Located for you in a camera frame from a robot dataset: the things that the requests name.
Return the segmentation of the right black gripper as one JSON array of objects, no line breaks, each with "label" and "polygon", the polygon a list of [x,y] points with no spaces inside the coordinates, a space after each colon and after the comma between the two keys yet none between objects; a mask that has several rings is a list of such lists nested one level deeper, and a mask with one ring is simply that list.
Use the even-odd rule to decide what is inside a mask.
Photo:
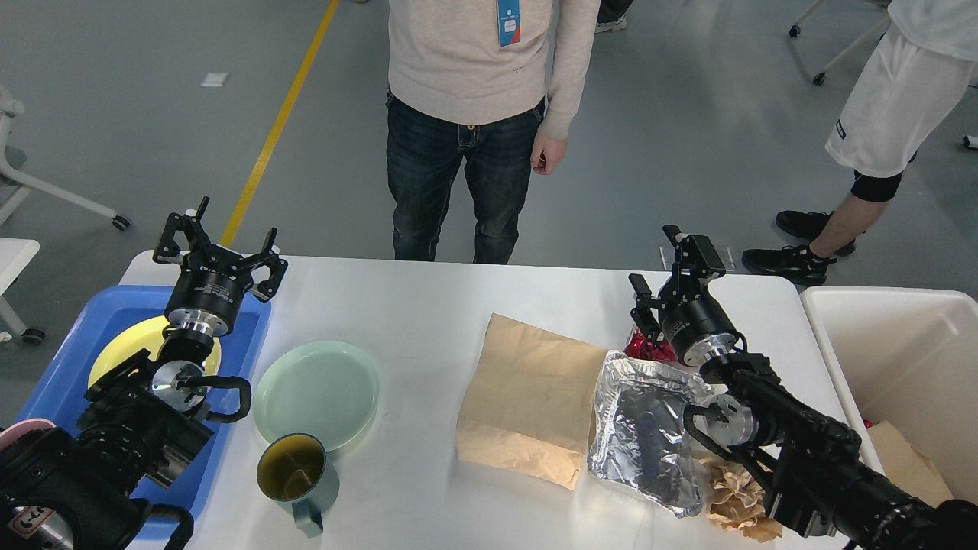
[{"label": "right black gripper", "polygon": [[709,237],[681,233],[673,224],[665,224],[662,229],[675,252],[672,275],[663,295],[697,296],[665,306],[660,311],[659,324],[656,311],[660,300],[643,275],[630,273],[629,282],[635,293],[631,317],[646,341],[659,341],[662,327],[678,362],[701,367],[713,358],[734,353],[741,338],[723,307],[707,293],[711,281],[727,274],[726,265]]}]

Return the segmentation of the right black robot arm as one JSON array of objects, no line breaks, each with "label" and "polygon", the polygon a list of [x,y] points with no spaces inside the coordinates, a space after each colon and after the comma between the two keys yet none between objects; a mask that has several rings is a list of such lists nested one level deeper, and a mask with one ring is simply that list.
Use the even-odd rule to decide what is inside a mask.
[{"label": "right black robot arm", "polygon": [[856,549],[974,549],[976,505],[927,505],[860,460],[860,436],[797,400],[743,337],[707,286],[726,268],[709,237],[663,229],[675,253],[672,274],[654,295],[642,275],[629,279],[631,312],[646,340],[664,338],[682,365],[726,391],[689,405],[689,435],[745,469],[765,492],[764,511],[798,535],[845,535]]}]

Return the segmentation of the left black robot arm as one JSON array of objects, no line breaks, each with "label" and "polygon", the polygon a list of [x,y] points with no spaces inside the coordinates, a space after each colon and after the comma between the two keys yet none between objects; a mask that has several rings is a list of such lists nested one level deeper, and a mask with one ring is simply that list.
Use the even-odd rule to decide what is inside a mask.
[{"label": "left black robot arm", "polygon": [[157,357],[140,349],[96,380],[79,435],[42,419],[2,432],[4,549],[125,549],[149,519],[175,523],[167,549],[191,539],[189,510],[133,491],[143,478],[169,487],[213,437],[210,422],[247,417],[248,380],[207,375],[203,363],[233,330],[245,295],[269,302],[289,265],[274,246],[276,228],[248,257],[214,244],[200,222],[208,204],[171,213],[154,251],[158,264],[181,268]]}]

